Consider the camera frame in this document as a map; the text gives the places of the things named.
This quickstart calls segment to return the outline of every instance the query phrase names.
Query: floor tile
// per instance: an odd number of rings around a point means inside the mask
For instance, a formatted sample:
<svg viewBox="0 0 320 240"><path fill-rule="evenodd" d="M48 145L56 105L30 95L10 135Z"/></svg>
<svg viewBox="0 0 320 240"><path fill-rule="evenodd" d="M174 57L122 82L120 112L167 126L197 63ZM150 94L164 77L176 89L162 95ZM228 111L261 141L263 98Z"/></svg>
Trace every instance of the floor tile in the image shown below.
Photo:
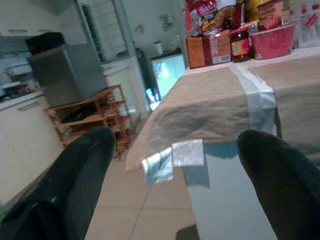
<svg viewBox="0 0 320 240"><path fill-rule="evenodd" d="M191 209L143 209L130 240L175 240L177 231L195 222Z"/></svg>
<svg viewBox="0 0 320 240"><path fill-rule="evenodd" d="M151 187L145 208L191 209L192 203L180 167L173 170L173 181L162 182Z"/></svg>
<svg viewBox="0 0 320 240"><path fill-rule="evenodd" d="M113 160L106 172L98 206L141 208L150 187L142 169L124 173L125 161Z"/></svg>
<svg viewBox="0 0 320 240"><path fill-rule="evenodd" d="M128 240L139 209L97 207L85 240Z"/></svg>

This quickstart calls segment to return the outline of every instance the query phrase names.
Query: snack bag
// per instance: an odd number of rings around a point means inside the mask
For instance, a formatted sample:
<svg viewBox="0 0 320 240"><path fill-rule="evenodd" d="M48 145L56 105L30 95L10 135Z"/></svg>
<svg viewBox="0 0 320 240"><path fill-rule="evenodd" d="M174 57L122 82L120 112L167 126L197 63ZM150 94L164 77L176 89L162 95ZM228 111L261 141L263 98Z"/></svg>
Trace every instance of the snack bag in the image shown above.
<svg viewBox="0 0 320 240"><path fill-rule="evenodd" d="M186 3L195 29L202 35L208 35L215 27L216 0L186 0Z"/></svg>
<svg viewBox="0 0 320 240"><path fill-rule="evenodd" d="M219 33L235 15L235 0L186 0L186 3L194 29L202 36Z"/></svg>

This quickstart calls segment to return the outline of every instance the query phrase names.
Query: black microwave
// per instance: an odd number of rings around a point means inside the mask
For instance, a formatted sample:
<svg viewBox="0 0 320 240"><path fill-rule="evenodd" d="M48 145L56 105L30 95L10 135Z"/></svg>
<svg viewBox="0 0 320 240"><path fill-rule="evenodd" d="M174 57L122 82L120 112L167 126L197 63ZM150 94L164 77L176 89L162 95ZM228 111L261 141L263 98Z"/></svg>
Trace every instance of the black microwave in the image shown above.
<svg viewBox="0 0 320 240"><path fill-rule="evenodd" d="M65 44L64 36L61 32L46 32L25 40L32 55L57 48Z"/></svg>

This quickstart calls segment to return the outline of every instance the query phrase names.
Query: white cabinet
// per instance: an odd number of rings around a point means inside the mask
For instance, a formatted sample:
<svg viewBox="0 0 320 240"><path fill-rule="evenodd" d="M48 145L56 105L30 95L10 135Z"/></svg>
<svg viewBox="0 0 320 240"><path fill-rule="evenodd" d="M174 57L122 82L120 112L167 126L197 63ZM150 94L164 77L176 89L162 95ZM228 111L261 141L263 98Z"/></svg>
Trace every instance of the white cabinet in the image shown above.
<svg viewBox="0 0 320 240"><path fill-rule="evenodd" d="M141 114L139 110L138 98L136 95L133 79L131 76L130 68L126 67L119 71L116 71L106 77L107 84L109 86L121 85L126 104L129 108L130 115L132 116L133 122L135 122ZM119 92L115 92L115 98L117 101L121 99ZM126 113L124 106L120 108L120 114Z"/></svg>
<svg viewBox="0 0 320 240"><path fill-rule="evenodd" d="M35 36L60 29L50 0L1 0L1 36Z"/></svg>
<svg viewBox="0 0 320 240"><path fill-rule="evenodd" d="M41 96L0 111L0 201L5 203L41 174L63 147Z"/></svg>
<svg viewBox="0 0 320 240"><path fill-rule="evenodd" d="M8 133L0 125L0 202L5 204L17 193L24 189L32 177L21 156L8 136Z"/></svg>

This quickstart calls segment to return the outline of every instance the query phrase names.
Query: pink box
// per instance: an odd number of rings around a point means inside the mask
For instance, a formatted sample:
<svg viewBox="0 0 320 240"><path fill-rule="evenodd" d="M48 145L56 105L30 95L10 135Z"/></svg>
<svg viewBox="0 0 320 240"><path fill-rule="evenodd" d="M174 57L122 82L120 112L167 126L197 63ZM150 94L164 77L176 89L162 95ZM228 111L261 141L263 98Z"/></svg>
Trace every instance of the pink box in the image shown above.
<svg viewBox="0 0 320 240"><path fill-rule="evenodd" d="M255 59L281 57L292 52L296 24L250 34Z"/></svg>

